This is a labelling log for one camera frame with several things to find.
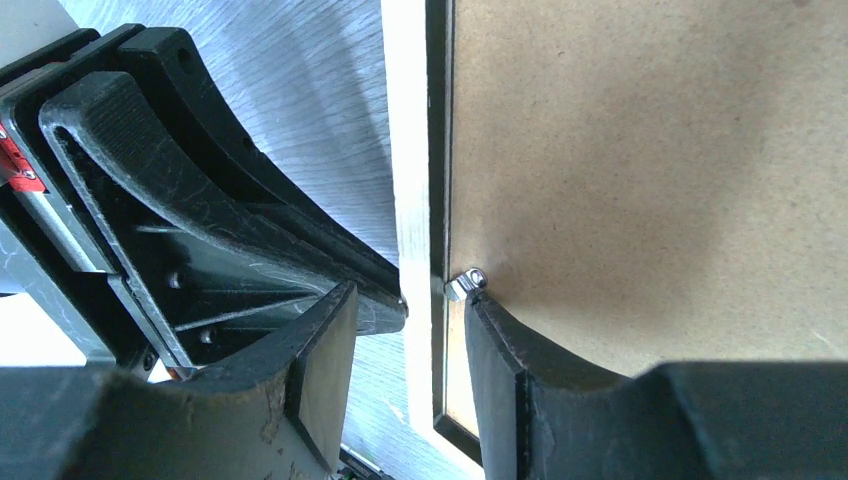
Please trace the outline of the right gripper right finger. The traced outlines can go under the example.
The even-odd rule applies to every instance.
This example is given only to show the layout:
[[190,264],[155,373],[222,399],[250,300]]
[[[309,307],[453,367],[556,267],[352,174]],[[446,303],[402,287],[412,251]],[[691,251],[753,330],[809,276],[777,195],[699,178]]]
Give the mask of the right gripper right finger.
[[465,338],[489,479],[843,479],[843,362],[671,362],[627,377],[485,293]]

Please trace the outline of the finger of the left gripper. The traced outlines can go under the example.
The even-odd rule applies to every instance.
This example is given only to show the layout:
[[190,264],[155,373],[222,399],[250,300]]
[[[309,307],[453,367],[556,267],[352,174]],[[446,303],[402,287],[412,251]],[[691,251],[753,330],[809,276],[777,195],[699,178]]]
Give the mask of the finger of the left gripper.
[[177,143],[204,175],[252,216],[289,234],[283,250],[313,272],[396,292],[399,270],[333,220],[253,143],[212,80],[190,34],[145,27],[117,49]]

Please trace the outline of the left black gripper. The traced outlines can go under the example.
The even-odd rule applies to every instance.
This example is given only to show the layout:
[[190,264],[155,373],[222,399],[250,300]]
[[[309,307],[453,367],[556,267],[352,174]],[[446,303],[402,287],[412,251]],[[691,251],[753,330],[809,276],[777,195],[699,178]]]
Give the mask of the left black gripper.
[[405,325],[398,270],[279,169],[192,157],[184,29],[79,29],[4,67],[1,130],[5,269],[87,359],[187,377],[345,282],[358,334]]

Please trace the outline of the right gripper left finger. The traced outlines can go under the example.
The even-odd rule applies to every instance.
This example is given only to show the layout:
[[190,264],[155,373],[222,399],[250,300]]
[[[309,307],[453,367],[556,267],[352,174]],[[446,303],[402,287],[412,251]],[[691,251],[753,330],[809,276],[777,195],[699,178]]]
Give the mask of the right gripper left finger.
[[118,369],[5,368],[5,479],[326,479],[336,472],[355,284],[182,382]]

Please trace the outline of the brown backing board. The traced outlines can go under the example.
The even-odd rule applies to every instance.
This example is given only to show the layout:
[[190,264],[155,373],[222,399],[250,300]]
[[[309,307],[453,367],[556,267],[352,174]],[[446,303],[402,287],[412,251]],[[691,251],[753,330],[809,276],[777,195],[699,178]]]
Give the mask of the brown backing board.
[[459,1],[448,271],[605,368],[847,356],[843,1]]

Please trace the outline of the black wooden picture frame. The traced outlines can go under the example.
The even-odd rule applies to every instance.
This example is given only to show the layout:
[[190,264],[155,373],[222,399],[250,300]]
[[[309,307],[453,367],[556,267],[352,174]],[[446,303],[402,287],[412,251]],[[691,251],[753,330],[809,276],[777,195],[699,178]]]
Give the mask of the black wooden picture frame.
[[411,479],[479,479],[482,469],[434,427],[430,195],[425,4],[381,4],[400,288],[409,310],[402,331]]

